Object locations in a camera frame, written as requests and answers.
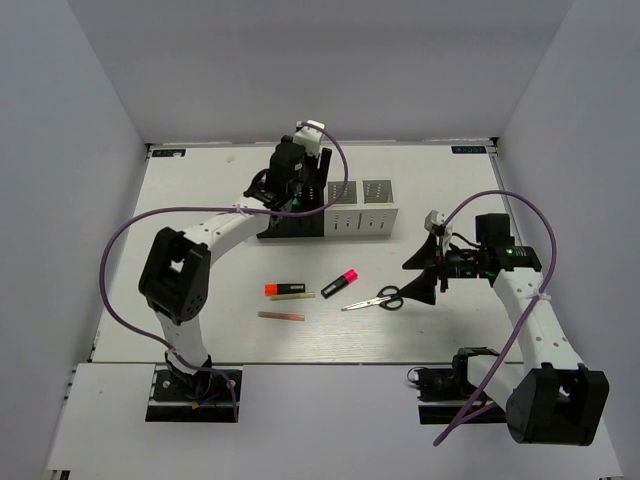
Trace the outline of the pink cap black highlighter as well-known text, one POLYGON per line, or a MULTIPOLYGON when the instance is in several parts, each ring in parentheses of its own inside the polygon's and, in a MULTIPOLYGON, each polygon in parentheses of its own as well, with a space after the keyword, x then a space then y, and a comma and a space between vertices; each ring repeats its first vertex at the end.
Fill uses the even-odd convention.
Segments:
POLYGON ((350 269, 343 275, 339 276, 336 280, 332 281, 329 285, 324 287, 321 290, 321 295, 324 299, 328 299, 343 290, 345 287, 347 287, 357 279, 357 271, 354 269, 350 269))

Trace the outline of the yellow translucent pen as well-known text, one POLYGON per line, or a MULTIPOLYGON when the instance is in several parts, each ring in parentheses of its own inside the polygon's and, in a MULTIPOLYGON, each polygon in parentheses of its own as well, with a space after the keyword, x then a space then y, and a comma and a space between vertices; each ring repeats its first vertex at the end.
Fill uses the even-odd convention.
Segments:
POLYGON ((314 299, 316 294, 314 292, 298 292, 287 293, 269 296, 270 301, 287 301, 287 300, 301 300, 301 299, 314 299))

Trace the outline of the orange cap black highlighter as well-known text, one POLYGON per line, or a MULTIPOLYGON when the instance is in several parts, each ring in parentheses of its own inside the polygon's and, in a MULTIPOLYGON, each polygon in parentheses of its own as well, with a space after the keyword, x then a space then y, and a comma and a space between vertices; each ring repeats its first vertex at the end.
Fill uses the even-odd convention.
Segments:
POLYGON ((306 285, 304 283, 270 283, 264 286, 264 294, 266 296, 289 295, 305 292, 306 285))

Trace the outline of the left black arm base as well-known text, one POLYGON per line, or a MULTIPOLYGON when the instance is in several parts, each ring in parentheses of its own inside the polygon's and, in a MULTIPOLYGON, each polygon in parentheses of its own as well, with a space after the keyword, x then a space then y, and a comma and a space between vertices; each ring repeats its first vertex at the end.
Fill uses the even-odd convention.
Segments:
POLYGON ((157 367, 152 378, 147 423, 236 423, 240 413, 243 371, 222 369, 235 392, 233 401, 220 375, 197 371, 187 375, 170 365, 157 367))

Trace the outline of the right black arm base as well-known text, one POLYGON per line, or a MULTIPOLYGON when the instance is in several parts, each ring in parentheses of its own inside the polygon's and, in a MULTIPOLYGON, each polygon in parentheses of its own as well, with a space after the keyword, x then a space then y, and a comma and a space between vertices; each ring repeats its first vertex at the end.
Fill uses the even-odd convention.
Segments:
POLYGON ((446 425, 456 415, 475 390, 467 379, 468 360, 475 356, 497 357, 486 347, 460 348, 449 365, 412 367, 407 382, 418 392, 418 413, 421 425, 446 425))

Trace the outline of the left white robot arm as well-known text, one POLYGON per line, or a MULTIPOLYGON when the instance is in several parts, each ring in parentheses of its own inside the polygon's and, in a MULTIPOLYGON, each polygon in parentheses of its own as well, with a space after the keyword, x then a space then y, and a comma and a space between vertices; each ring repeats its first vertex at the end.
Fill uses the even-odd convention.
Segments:
POLYGON ((254 176, 231 212, 184 230, 165 227, 157 233, 139 291, 172 345, 167 365, 188 398, 202 398, 211 387, 205 368, 212 362, 198 314, 208 297, 212 265, 241 242, 294 221, 282 212, 303 213, 323 205, 332 151, 321 146, 322 138, 321 132, 300 127, 276 145, 269 167, 254 176))

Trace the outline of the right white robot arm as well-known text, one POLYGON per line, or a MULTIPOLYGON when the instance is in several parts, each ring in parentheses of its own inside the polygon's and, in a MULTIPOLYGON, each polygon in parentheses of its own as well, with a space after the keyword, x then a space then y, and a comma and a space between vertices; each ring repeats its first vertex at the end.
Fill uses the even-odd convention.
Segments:
POLYGON ((426 217, 428 237, 403 265, 419 275, 402 288, 402 297, 433 305, 452 279, 487 280, 517 333, 522 362, 497 365, 499 354, 491 348, 461 348, 449 370, 418 372, 422 400, 495 403, 520 444, 590 445, 609 383, 570 345, 550 298, 540 290, 544 276, 535 251, 516 245, 506 214, 477 216, 478 245, 471 249, 451 244, 453 231, 444 221, 436 211, 426 217))

